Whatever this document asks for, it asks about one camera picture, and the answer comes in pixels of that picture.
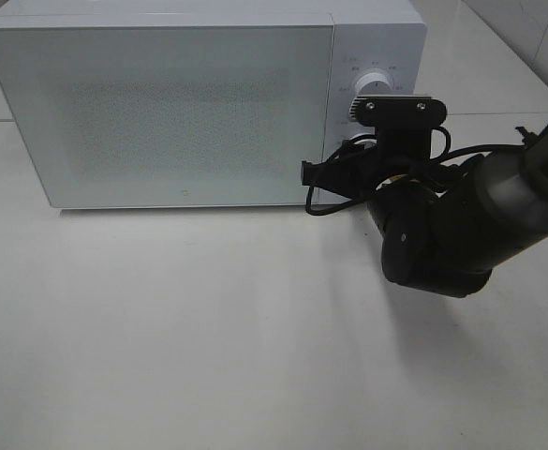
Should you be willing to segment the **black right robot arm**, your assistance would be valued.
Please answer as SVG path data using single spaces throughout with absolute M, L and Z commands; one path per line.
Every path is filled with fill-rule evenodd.
M 518 144 L 432 152 L 445 104 L 428 96 L 359 95 L 349 115 L 365 133 L 320 163 L 304 162 L 309 190 L 342 197 L 311 216 L 365 205 L 382 237 L 386 279 L 463 298 L 494 268 L 548 237 L 548 124 Z

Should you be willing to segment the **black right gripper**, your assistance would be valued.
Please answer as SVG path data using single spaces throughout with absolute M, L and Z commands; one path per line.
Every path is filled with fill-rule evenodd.
M 301 162 L 301 182 L 307 197 L 316 189 L 350 200 L 371 194 L 386 179 L 404 175 L 428 181 L 434 173 L 431 162 L 432 134 L 444 137 L 442 156 L 447 154 L 447 129 L 386 130 L 376 132 L 377 140 L 366 144 L 343 142 L 343 156 L 314 164 Z

